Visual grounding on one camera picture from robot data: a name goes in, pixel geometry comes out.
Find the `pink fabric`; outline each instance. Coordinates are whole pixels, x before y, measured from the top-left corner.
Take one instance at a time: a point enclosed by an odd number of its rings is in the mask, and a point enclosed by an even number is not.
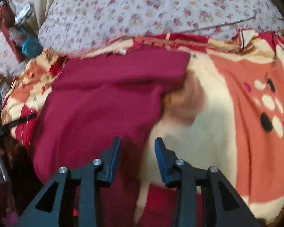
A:
[[[0,181],[0,220],[6,227],[13,227],[18,221],[17,214],[7,208],[7,187],[2,181]]]
[[[225,40],[238,27],[284,29],[284,19],[270,0],[55,0],[39,41],[74,53],[121,34],[194,32]]]
[[[37,176],[45,183],[60,166],[84,166],[120,136],[116,181],[101,191],[105,226],[133,226],[144,144],[160,118],[162,94],[182,86],[189,59],[161,47],[70,59],[53,83],[30,142]]]
[[[150,184],[146,206],[137,227],[171,226],[176,191]],[[197,227],[203,226],[202,196],[197,194]]]

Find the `teal object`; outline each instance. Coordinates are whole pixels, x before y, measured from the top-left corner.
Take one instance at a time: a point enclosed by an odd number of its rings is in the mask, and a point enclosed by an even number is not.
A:
[[[22,44],[22,54],[24,54],[29,60],[41,54],[42,50],[42,46],[35,37],[29,36]]]

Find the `white dot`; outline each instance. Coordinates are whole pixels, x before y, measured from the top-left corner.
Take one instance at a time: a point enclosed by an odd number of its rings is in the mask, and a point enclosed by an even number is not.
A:
[[[276,107],[279,109],[281,114],[284,114],[284,108],[282,106],[282,103],[278,98],[275,97]]]
[[[266,84],[262,83],[260,80],[254,81],[254,87],[258,90],[264,90],[266,87]]]
[[[258,98],[253,97],[253,101],[257,104],[257,106],[261,106],[261,102],[259,101]]]
[[[273,116],[272,124],[273,124],[274,130],[276,131],[276,134],[279,137],[282,137],[283,136],[283,126],[282,126],[280,119],[277,116]]]
[[[273,111],[276,107],[276,105],[273,101],[273,98],[270,95],[267,95],[267,94],[263,95],[262,96],[262,102],[263,102],[264,106],[270,111]]]

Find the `blue gripper pad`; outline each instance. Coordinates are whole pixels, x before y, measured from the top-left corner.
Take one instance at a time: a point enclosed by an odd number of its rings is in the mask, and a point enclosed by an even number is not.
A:
[[[114,148],[114,151],[113,151],[113,156],[111,158],[111,163],[109,164],[109,177],[108,177],[109,183],[112,183],[116,178],[116,170],[118,168],[119,158],[121,154],[121,138],[120,137],[114,138],[112,148]]]
[[[169,178],[167,176],[168,167],[166,165],[166,161],[162,152],[162,150],[164,149],[166,149],[164,143],[162,144],[157,138],[155,140],[155,153],[157,157],[157,163],[159,166],[162,182],[165,184],[169,184]]]
[[[173,163],[177,160],[177,156],[174,151],[166,149],[161,137],[155,140],[155,153],[162,182],[168,186],[170,175],[173,173]]]

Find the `maroon towel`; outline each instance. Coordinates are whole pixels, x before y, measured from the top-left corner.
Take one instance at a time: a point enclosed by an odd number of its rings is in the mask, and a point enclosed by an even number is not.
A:
[[[71,59],[53,83],[30,143],[45,183],[61,166],[84,166],[122,138],[116,181],[101,191],[105,226],[130,227],[145,141],[161,115],[161,96],[182,87],[190,55],[161,47]]]

